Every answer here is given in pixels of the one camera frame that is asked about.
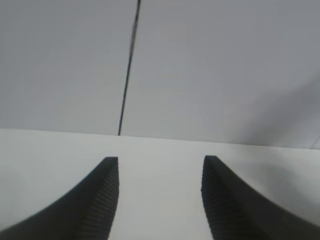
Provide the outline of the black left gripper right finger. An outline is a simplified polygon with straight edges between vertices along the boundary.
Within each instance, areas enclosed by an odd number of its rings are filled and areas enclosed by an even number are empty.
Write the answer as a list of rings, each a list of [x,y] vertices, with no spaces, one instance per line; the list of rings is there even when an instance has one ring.
[[[203,161],[201,196],[215,240],[318,240],[320,227],[243,181],[217,156]]]

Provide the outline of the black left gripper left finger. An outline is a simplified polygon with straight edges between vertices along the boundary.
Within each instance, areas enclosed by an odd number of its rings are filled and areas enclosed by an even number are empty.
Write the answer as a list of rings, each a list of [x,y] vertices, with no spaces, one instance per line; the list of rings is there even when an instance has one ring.
[[[119,200],[117,157],[104,158],[61,198],[0,232],[2,240],[106,240]]]

